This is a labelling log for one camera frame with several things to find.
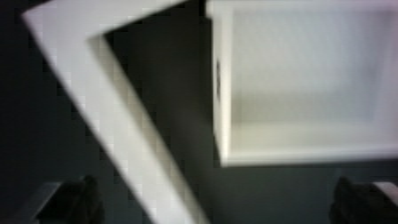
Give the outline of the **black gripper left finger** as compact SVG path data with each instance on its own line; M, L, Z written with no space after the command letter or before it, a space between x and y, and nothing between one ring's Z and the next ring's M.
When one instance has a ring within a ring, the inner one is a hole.
M53 224L102 224L102 203L92 176L65 183L56 191Z

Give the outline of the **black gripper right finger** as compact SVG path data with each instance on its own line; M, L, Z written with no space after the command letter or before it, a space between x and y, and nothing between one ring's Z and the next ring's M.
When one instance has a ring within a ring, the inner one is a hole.
M398 185L392 182L353 183L339 178L330 224L398 224Z

